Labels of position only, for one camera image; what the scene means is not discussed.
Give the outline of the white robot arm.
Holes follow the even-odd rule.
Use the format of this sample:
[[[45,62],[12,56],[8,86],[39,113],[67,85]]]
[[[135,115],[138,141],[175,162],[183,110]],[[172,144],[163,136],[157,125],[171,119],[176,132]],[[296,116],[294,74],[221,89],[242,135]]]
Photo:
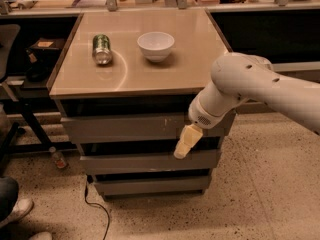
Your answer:
[[[183,159],[225,115],[248,100],[269,108],[320,134],[320,84],[280,75],[267,59],[226,53],[211,67],[211,80],[192,100],[174,156]]]

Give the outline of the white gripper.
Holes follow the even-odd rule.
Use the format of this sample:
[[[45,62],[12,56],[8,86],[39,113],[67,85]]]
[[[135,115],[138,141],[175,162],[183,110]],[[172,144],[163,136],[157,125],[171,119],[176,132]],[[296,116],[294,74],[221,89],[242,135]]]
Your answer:
[[[175,147],[174,156],[177,159],[184,159],[202,138],[202,129],[215,127],[226,113],[226,108],[220,103],[197,95],[191,102],[188,110],[189,119],[193,124],[184,126]]]

